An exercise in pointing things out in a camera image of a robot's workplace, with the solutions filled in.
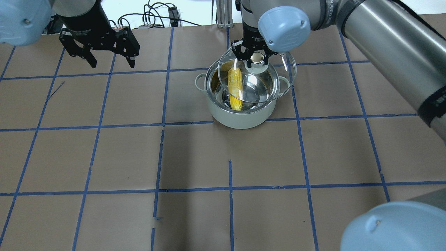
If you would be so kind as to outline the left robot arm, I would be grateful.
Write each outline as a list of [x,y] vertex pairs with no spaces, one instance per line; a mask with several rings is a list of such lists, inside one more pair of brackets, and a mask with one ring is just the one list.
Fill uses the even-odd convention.
[[92,68],[92,50],[122,55],[131,68],[140,44],[129,27],[114,30],[100,0],[2,0],[1,43],[27,46],[37,42],[52,16],[62,22],[59,41],[72,57],[85,59]]

